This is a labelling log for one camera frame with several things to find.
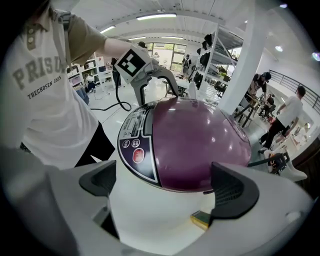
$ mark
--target khaki sleeve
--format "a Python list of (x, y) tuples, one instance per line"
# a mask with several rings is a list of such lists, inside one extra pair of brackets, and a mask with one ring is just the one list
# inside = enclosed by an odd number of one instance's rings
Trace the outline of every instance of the khaki sleeve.
[(107, 37), (89, 26), (82, 18), (72, 14), (68, 30), (72, 63), (84, 65), (88, 58), (103, 47)]

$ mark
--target red button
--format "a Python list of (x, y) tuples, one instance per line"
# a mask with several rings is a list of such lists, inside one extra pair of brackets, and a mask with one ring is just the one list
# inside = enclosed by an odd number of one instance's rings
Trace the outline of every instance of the red button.
[(137, 148), (133, 151), (132, 160), (136, 164), (141, 163), (144, 160), (144, 158), (145, 158), (145, 152), (142, 148)]

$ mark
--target purple lid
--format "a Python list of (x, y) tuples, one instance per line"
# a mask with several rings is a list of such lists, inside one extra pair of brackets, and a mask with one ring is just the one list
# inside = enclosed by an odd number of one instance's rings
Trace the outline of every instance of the purple lid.
[(153, 115), (152, 141), (164, 189), (211, 190), (212, 162), (247, 166), (250, 142), (232, 117), (203, 101), (162, 98)]

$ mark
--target khaki collar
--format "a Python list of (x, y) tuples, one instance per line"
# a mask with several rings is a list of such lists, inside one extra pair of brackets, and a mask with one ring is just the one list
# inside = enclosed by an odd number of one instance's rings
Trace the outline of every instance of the khaki collar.
[(41, 14), (40, 18), (35, 22), (27, 22), (28, 27), (33, 27), (34, 29), (44, 29), (45, 31), (49, 31), (50, 29), (50, 19), (51, 19), (52, 10), (50, 5), (44, 10)]

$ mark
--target purple rice cooker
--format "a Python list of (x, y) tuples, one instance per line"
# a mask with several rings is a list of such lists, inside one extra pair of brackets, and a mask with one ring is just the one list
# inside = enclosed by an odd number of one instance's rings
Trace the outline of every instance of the purple rice cooker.
[(212, 190), (212, 162), (247, 166), (248, 137), (232, 118), (203, 101), (162, 98), (124, 121), (118, 151), (135, 176), (175, 192)]

